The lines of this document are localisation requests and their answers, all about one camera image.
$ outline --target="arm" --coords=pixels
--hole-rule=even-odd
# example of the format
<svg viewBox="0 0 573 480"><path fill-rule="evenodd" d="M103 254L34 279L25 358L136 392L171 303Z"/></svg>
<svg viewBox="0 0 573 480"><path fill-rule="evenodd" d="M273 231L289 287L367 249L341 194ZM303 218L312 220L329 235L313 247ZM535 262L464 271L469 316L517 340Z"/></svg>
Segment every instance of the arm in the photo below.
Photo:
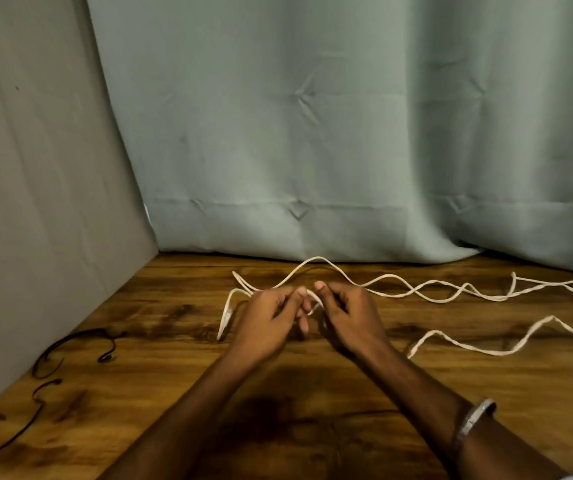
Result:
<svg viewBox="0 0 573 480"><path fill-rule="evenodd" d="M184 478L228 399L259 364L284 346L295 318L301 325L305 321L301 308L311 309L306 295L302 287L254 293L224 354L98 480Z"/></svg>
<svg viewBox="0 0 573 480"><path fill-rule="evenodd" d="M315 287L342 344L441 457L450 458L455 432L472 404L390 344L366 290L341 283L316 282ZM454 463L465 480L558 480L567 475L487 415L465 437Z"/></svg>

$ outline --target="person's left hand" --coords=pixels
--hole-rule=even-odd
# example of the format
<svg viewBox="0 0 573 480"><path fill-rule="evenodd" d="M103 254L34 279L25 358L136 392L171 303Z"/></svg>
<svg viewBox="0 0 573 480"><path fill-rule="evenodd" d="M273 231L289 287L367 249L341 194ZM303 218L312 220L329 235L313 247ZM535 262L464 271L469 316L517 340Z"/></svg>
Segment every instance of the person's left hand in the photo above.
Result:
<svg viewBox="0 0 573 480"><path fill-rule="evenodd" d="M256 291L250 297L229 349L250 366L259 365L284 346L296 317L300 329L308 331L305 312L311 309L312 300L303 286Z"/></svg>

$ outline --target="silver bracelet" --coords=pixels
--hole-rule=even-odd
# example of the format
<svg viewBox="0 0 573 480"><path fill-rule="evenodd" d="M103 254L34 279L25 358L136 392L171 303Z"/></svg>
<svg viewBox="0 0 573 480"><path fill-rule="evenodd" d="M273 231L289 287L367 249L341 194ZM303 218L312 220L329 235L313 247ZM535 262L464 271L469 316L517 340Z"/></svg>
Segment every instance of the silver bracelet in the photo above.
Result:
<svg viewBox="0 0 573 480"><path fill-rule="evenodd" d="M453 441L454 458L458 457L458 453L460 452L460 448L462 448L462 441L465 439L465 436L469 434L475 424L480 420L480 418L482 418L483 414L487 413L489 416L493 416L495 410L495 401L487 398L467 413L467 416L465 417L465 420L462 421L462 425L458 429Z"/></svg>

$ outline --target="forearm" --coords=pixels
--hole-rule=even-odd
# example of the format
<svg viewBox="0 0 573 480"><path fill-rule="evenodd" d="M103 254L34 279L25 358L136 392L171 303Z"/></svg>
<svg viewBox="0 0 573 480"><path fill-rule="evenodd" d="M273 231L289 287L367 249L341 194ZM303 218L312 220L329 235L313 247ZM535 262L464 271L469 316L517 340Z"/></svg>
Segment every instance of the forearm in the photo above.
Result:
<svg viewBox="0 0 573 480"><path fill-rule="evenodd" d="M452 456L454 435L472 407L388 344L372 344L361 357L379 387L443 453ZM466 480L557 480L566 473L488 416L465 437L456 460Z"/></svg>
<svg viewBox="0 0 573 480"><path fill-rule="evenodd" d="M228 349L98 480L183 478L210 426L251 370L251 363Z"/></svg>

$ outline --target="white string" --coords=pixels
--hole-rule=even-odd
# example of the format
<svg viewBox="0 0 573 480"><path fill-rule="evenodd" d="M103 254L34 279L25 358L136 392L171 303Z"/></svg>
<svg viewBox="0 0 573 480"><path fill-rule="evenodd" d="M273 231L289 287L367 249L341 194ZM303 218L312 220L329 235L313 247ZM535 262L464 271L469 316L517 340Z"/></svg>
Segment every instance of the white string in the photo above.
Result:
<svg viewBox="0 0 573 480"><path fill-rule="evenodd" d="M478 291L475 288L475 286L473 286L471 283L464 283L461 286L457 286L457 285L454 285L453 283L444 282L441 280L429 280L429 281L426 281L424 283L419 284L416 287L413 287L406 280L404 280L403 278L401 278L397 274L383 274L381 276L378 276L377 278L374 278L373 280L371 280L369 282L359 284L359 283L356 283L355 281L353 281L351 278L349 278L347 276L347 274L344 271L342 271L338 266L336 266L331 261L329 261L327 258L322 257L322 256L315 256L315 257L308 258L307 260L301 262L298 266L296 266L294 268L293 271L291 271L291 273L289 273L286 276L286 278L284 278L281 282L279 282L277 285L275 285L274 288L278 288L278 287L282 286L283 284L285 284L286 282L288 282L291 279L291 277L294 274L296 274L302 266L304 266L305 264L310 263L311 261L314 261L314 260L322 260L322 261L328 263L331 267L333 267L336 271L338 271L342 276L344 276L349 283L353 284L354 286L359 286L359 287L364 288L373 294L377 294L378 296L384 296L386 298L403 298L405 296L409 296L410 294L415 293L420 298L423 298L423 299L430 301L432 303L448 303L450 301L455 300L463 292L477 296L479 298L487 299L489 301L505 301L509 298L514 298L514 297L522 295L522 294L530 293L531 291L542 290L548 286L562 286L563 288L573 292L573 288L571 286L569 286L569 285L573 284L573 280L569 280L569 281L565 281L565 282L559 282L559 283L544 282L544 281L532 280L530 278L521 278L521 277L517 276L515 274L515 272L511 273L511 286L509 287L509 292L505 295L487 295L487 294L484 294L484 293L481 293L480 291ZM250 285L248 282L246 282L244 280L244 278L242 276L240 276L240 274L236 273L235 271L233 272L233 277L237 280L238 283L240 283L240 286L242 287L242 289L235 288L235 289L231 290L231 292L229 293L229 296L226 299L226 303L224 304L224 310L222 311L222 319L220 320L220 328L219 328L219 331L217 334L218 340L222 337L222 334L224 333L224 330L226 329L226 326L227 326L227 324L231 318L231 315L233 313L233 309L229 306L230 302L231 302L231 298L233 297L233 295L237 292L240 292L240 293L245 294L246 296L251 296L251 294L254 291L259 291L259 288L256 288L256 287ZM371 289L367 288L369 285L372 285L373 283L377 283L380 280L384 280L385 278L395 278L395 279L399 280L400 282L402 282L404 285L406 285L406 287L409 290L404 292L404 293L399 293L399 294L387 294L387 293L383 293L380 291L371 290ZM525 288L524 290L515 291L516 284L518 281L537 283L537 284L535 286L532 286L531 288ZM451 288L455 289L456 291L450 297L444 298L444 299L430 298L430 297L426 296L425 294L422 294L419 291L423 287L425 287L427 285L432 285L432 284L441 284L443 286L451 287ZM315 293L313 293L311 290L307 290L307 293L312 298L314 298L314 300L317 302L314 309L309 313L309 315L310 315L311 313L314 312L314 310L317 306L322 306L322 307L324 307L324 306L323 306L322 300L320 300L320 298ZM411 348L411 350L408 354L408 357L409 358L413 357L416 354L416 352L418 351L418 349L420 348L420 346L426 341L426 339L428 339L429 337L432 337L434 335L439 335L443 339L445 339L446 341L452 343L453 345L456 345L458 347L462 347L463 349L471 350L474 352L480 352L483 354L494 355L494 356L505 356L505 355L514 354L515 352L519 351L527 343L527 341L529 340L531 335L533 335L540 327L542 327L542 325L544 325L548 322L551 322L551 321L560 323L560 325L566 331L573 334L573 329L569 325L564 323L559 318L551 315L551 316L545 317L542 320L539 320L539 321L533 323L533 325L531 325L531 327L529 328L529 330L527 331L525 336L522 339L520 339L520 341L517 342L513 348L511 348L510 350L506 350L506 351L498 351L498 350L484 350L484 349L479 349L477 347L474 347L474 346L471 346L468 344L463 344L462 342L459 342L457 340L452 339L446 333L442 332L442 330L431 330L431 331L427 331L424 334L424 336L421 339L419 339L418 342Z"/></svg>

